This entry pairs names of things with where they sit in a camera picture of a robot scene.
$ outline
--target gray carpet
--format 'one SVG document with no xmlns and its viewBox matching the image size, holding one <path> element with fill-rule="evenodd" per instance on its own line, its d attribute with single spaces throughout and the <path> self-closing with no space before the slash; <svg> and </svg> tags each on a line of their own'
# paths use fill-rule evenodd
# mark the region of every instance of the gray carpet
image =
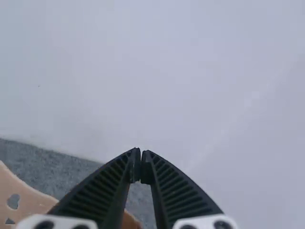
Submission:
<svg viewBox="0 0 305 229">
<path fill-rule="evenodd" d="M 0 160 L 28 185 L 57 199 L 101 166 L 96 162 L 3 139 L 0 139 Z M 156 228 L 152 202 L 149 186 L 140 183 L 131 185 L 126 209 L 136 216 L 144 229 Z"/>
</svg>

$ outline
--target white wall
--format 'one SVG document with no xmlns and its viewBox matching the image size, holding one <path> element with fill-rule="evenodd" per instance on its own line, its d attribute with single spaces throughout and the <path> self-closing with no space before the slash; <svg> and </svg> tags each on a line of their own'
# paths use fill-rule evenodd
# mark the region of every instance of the white wall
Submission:
<svg viewBox="0 0 305 229">
<path fill-rule="evenodd" d="M 139 146 L 241 228 L 297 228 L 301 0 L 2 1 L 0 137 L 107 161 Z"/>
</svg>

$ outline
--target light beige wood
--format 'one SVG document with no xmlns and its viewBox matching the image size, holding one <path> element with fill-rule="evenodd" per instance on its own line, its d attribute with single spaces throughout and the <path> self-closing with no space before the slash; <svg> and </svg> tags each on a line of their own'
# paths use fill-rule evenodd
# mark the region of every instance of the light beige wood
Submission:
<svg viewBox="0 0 305 229">
<path fill-rule="evenodd" d="M 20 196 L 16 210 L 7 205 L 7 200 L 13 194 Z M 0 229 L 14 229 L 14 225 L 5 224 L 7 218 L 17 224 L 32 214 L 47 213 L 57 202 L 57 199 L 33 189 L 20 180 L 0 161 Z M 141 224 L 133 215 L 125 211 L 122 229 L 141 229 Z"/>
</svg>

